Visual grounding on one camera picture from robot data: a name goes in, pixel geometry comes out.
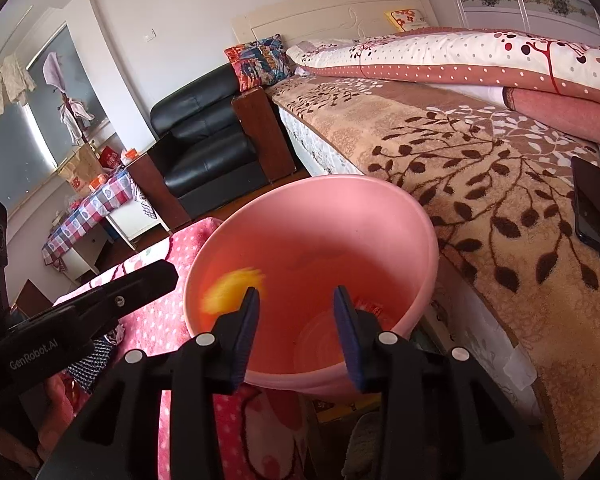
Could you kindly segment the person's left hand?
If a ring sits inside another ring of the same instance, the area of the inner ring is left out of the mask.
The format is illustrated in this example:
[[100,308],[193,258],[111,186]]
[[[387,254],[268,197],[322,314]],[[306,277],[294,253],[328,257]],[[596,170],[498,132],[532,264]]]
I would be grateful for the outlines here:
[[34,420],[27,412],[9,420],[7,405],[0,405],[0,455],[27,472],[35,472],[48,460],[73,420],[61,374],[34,390]]

